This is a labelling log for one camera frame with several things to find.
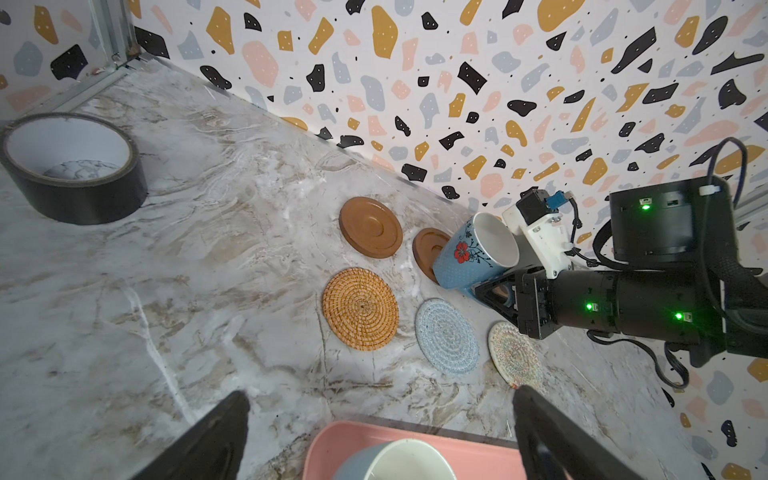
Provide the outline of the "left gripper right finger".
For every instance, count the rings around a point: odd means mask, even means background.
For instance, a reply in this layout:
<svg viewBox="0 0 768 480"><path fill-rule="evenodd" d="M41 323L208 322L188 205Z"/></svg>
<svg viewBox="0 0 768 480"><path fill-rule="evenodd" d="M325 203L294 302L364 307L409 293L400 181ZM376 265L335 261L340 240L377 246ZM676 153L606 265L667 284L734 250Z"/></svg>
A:
<svg viewBox="0 0 768 480"><path fill-rule="evenodd" d="M518 448L528 479L640 477L533 387L518 387L513 410Z"/></svg>

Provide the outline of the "light blue round coaster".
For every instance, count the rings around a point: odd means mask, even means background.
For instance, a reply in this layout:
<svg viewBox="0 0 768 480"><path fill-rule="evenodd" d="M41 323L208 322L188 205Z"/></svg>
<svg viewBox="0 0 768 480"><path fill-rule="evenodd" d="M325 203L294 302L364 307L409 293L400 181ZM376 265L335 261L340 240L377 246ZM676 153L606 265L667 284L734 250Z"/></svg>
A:
<svg viewBox="0 0 768 480"><path fill-rule="evenodd" d="M464 375L479 361L479 345L472 325L450 303L432 298L419 307L414 321L418 345L440 372Z"/></svg>

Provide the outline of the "black tape roll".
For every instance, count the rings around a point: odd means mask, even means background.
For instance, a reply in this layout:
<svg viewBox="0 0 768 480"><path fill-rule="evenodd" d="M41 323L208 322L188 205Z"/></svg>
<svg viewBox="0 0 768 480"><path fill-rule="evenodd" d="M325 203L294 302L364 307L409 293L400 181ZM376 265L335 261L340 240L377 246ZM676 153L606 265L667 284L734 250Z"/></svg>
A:
<svg viewBox="0 0 768 480"><path fill-rule="evenodd" d="M75 225L123 219L148 196L134 141L77 113L34 114L1 129L1 164L42 215Z"/></svg>

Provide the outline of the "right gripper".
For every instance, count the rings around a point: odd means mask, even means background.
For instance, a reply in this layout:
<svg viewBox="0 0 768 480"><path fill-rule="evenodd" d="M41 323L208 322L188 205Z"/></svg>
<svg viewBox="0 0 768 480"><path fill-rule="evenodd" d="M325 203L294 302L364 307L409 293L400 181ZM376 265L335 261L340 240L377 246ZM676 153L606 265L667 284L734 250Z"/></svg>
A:
<svg viewBox="0 0 768 480"><path fill-rule="evenodd" d="M561 327L618 331L618 274L566 270L549 279L543 271L506 273L473 287L477 301L506 320L516 320L521 333L544 339Z"/></svg>

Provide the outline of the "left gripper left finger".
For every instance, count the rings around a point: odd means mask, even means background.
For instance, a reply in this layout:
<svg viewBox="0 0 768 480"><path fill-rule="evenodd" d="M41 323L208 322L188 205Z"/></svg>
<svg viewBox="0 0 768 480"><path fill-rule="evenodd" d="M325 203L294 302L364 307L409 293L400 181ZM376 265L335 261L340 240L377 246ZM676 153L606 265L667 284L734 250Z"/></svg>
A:
<svg viewBox="0 0 768 480"><path fill-rule="evenodd" d="M233 391L133 479L236 479L250 403Z"/></svg>

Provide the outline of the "woven rattan coaster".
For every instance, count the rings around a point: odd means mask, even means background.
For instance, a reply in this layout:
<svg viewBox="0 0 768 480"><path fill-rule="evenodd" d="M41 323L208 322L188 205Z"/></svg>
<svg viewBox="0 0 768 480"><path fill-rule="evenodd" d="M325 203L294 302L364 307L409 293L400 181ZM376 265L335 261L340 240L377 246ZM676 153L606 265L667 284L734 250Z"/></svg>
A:
<svg viewBox="0 0 768 480"><path fill-rule="evenodd" d="M322 311L333 333L360 351L385 347L399 327L399 307L391 288L374 272L359 267L344 269L328 282Z"/></svg>

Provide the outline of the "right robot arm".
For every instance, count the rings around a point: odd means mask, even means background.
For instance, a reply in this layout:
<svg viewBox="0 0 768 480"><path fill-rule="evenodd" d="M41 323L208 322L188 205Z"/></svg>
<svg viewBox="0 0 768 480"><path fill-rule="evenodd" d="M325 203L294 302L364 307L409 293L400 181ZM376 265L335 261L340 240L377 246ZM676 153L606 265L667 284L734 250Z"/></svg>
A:
<svg viewBox="0 0 768 480"><path fill-rule="evenodd" d="M767 354L767 289L739 261L728 185L699 177L612 193L593 241L597 270L518 269L475 297L531 338L561 327L625 334L685 350L695 367L730 352Z"/></svg>

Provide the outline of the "light blue mug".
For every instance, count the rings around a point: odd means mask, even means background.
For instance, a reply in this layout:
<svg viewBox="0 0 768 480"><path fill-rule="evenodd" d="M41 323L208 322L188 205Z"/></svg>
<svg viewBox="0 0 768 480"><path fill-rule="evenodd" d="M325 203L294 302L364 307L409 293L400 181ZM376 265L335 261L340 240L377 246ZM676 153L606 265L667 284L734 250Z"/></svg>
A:
<svg viewBox="0 0 768 480"><path fill-rule="evenodd" d="M513 233L497 216L479 212L453 234L432 269L441 287L468 289L519 262L520 249Z"/></svg>

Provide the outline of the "beige patterned round coaster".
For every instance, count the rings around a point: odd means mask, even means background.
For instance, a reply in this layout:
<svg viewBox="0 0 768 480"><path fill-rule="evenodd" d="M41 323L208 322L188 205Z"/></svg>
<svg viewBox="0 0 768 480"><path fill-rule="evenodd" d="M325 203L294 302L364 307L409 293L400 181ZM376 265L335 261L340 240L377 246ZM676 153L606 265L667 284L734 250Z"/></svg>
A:
<svg viewBox="0 0 768 480"><path fill-rule="evenodd" d="M494 323L487 338L490 357L498 373L513 389L542 386L542 367L529 339L507 321Z"/></svg>

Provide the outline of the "pink silicone tray mat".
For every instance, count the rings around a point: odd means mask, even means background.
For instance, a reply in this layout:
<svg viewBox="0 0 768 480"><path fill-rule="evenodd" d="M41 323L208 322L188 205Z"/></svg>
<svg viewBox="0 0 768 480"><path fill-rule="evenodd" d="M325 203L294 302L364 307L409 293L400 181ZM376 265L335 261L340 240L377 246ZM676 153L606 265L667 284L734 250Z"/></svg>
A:
<svg viewBox="0 0 768 480"><path fill-rule="evenodd" d="M338 421L313 440L305 479L524 479L516 449Z"/></svg>

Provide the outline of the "brown wooden coaster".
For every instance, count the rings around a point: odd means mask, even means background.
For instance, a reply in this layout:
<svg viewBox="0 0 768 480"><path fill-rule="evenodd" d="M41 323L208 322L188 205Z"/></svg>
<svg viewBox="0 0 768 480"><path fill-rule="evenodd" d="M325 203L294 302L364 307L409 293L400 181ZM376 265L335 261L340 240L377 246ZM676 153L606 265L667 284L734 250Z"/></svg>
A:
<svg viewBox="0 0 768 480"><path fill-rule="evenodd" d="M347 242L367 257L391 257L403 241L402 227L395 214L369 197L346 201L340 210L339 225Z"/></svg>
<svg viewBox="0 0 768 480"><path fill-rule="evenodd" d="M417 266L433 283L437 283L433 264L449 240L450 236L442 230L425 228L412 242L412 252Z"/></svg>

